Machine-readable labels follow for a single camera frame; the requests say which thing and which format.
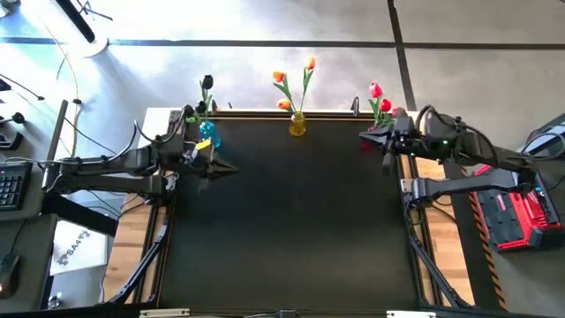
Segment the black table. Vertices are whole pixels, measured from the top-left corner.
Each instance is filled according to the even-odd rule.
[[[241,172],[199,192],[181,178],[160,307],[252,311],[418,307],[397,175],[362,155],[370,123],[222,120]]]
[[[13,252],[20,256],[19,287],[8,299],[0,299],[0,313],[39,310],[53,252],[57,217],[38,216],[0,222],[0,256],[10,252],[16,233],[24,223]]]

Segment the computer mouse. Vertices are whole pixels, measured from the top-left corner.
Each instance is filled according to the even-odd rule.
[[[19,255],[7,254],[0,260],[0,299],[7,299],[18,289]]]

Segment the wooden platform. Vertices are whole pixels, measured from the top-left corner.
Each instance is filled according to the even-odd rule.
[[[150,123],[149,127],[144,127],[144,131],[149,132],[149,135],[156,133],[165,133],[167,131],[169,109],[149,109],[146,114],[146,123]],[[403,158],[403,165],[405,171],[410,171],[407,165],[407,158]],[[434,161],[417,160],[418,173],[420,177],[445,178],[443,167]],[[440,202],[449,203],[449,197],[440,198]],[[135,200],[129,203],[124,209],[130,206],[139,204]],[[453,215],[453,209],[450,206],[441,206],[444,210]],[[136,208],[122,217],[118,226],[117,235],[114,240],[114,247],[112,248],[111,256],[109,259],[109,266],[106,272],[106,277],[103,282],[105,291],[105,300],[111,298],[119,291],[120,287],[126,282],[129,275],[133,272],[138,265],[141,251],[143,248],[143,241],[146,235],[147,224],[149,221],[150,207]],[[433,242],[433,252],[435,255],[436,263],[448,279],[449,283],[456,289],[462,299],[470,304],[474,304],[474,299],[471,291],[471,285],[467,275],[467,268],[463,257],[463,249],[459,240],[459,233],[457,226],[453,221],[444,216],[440,211],[434,208],[426,210],[428,225]],[[162,223],[164,216],[164,208],[159,211],[159,218],[157,224]],[[433,294],[430,284],[430,277],[427,269],[420,262],[422,271],[423,282],[425,286],[426,296],[430,303],[433,303]],[[153,282],[154,264],[149,268],[146,275],[145,288],[142,296],[142,301],[147,300],[149,297],[151,284]]]

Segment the concrete floor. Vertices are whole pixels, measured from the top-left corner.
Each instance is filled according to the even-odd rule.
[[[394,40],[386,0],[91,4],[114,18],[91,21],[111,40]],[[396,0],[396,9],[405,42],[565,43],[565,3],[559,0]],[[49,38],[32,11],[24,5],[0,19],[0,38]],[[309,56],[318,65],[305,109],[348,110],[359,96],[369,110],[363,101],[371,80],[381,83],[395,105],[406,105],[395,49],[314,46],[110,45],[92,58],[71,57],[85,103],[79,128],[119,150],[130,138],[132,120],[143,121],[147,107],[196,103],[198,81],[207,73],[215,76],[213,94],[221,108],[228,102],[235,109],[274,108],[281,96],[271,85],[271,72],[289,71],[290,85],[298,88]],[[406,56],[418,108],[431,103],[462,116],[499,146],[518,148],[531,130],[565,110],[564,50],[407,49]],[[61,58],[55,45],[0,43],[0,72],[52,101],[74,98],[67,65],[55,80]],[[101,126],[108,122],[112,125]],[[98,155],[100,149],[79,139],[78,154]],[[555,253],[565,260],[565,252]],[[496,260],[510,311],[561,315],[563,294],[537,285],[515,266],[515,258]],[[562,275],[557,278],[555,285],[565,285]],[[547,291],[543,299],[528,301],[530,294],[518,292],[521,279],[529,290]]]

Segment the glass vase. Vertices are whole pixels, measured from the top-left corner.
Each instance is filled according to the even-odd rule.
[[[200,124],[200,133],[202,134],[203,139],[212,139],[212,144],[215,148],[219,148],[222,145],[222,139],[220,138],[220,134],[215,129],[214,123],[209,120],[206,120]]]
[[[304,113],[297,112],[292,114],[289,132],[295,137],[300,137],[306,133],[306,117]]]

